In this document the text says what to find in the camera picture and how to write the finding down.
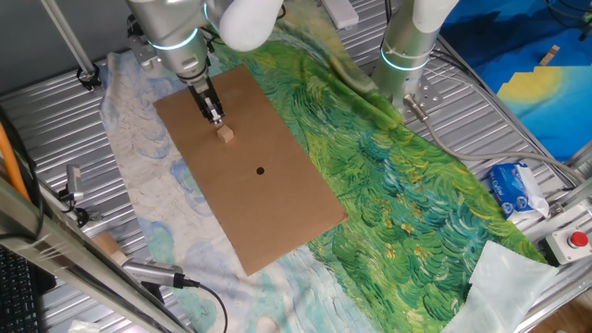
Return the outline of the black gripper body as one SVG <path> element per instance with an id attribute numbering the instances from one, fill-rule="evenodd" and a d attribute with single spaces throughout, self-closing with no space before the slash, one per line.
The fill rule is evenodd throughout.
<path id="1" fill-rule="evenodd" d="M 201 109 L 217 109 L 217 93 L 210 79 L 197 80 L 189 85 L 189 89 Z"/>

